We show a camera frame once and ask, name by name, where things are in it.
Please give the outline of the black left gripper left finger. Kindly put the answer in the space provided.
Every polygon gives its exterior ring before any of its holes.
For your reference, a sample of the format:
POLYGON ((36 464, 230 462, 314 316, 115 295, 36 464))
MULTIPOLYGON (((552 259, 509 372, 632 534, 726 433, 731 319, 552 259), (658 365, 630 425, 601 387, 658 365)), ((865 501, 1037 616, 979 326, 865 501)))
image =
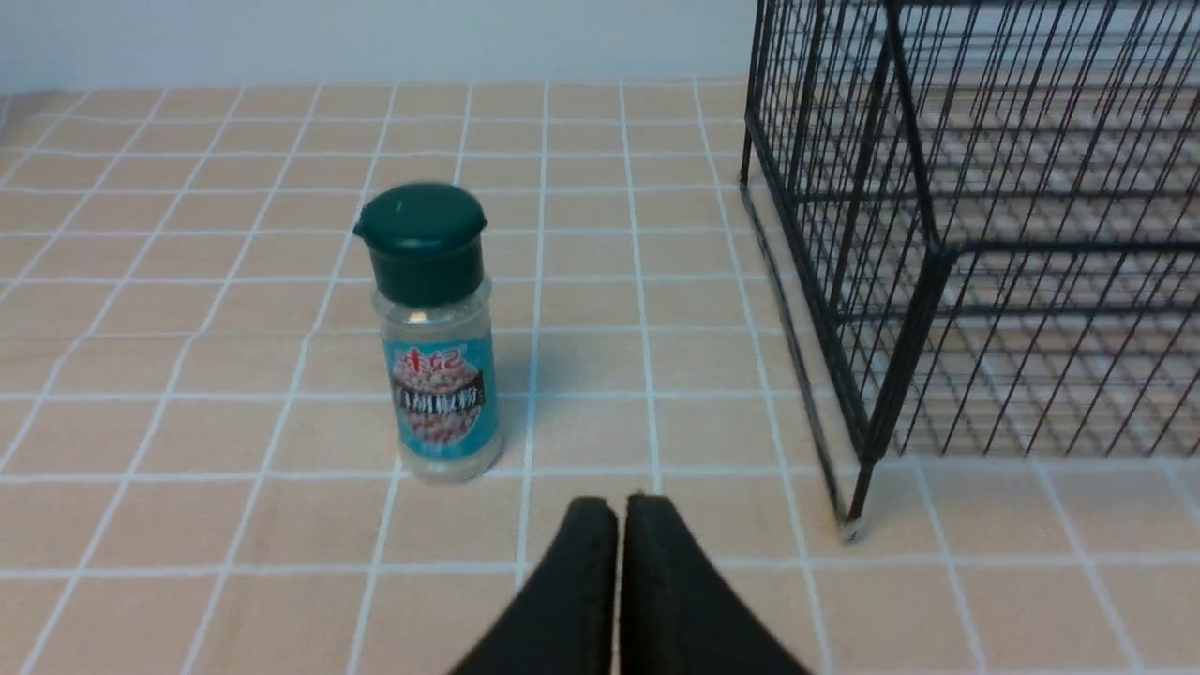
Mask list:
POLYGON ((455 674, 608 674, 619 521, 601 497, 575 497, 551 546, 455 674))

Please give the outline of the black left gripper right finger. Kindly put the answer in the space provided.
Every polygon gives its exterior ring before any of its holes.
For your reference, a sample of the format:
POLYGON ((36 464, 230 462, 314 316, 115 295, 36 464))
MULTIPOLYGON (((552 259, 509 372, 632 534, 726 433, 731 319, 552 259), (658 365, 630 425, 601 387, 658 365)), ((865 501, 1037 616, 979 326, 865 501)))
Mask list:
POLYGON ((622 674, 806 674, 716 572, 668 497, 626 497, 622 674))

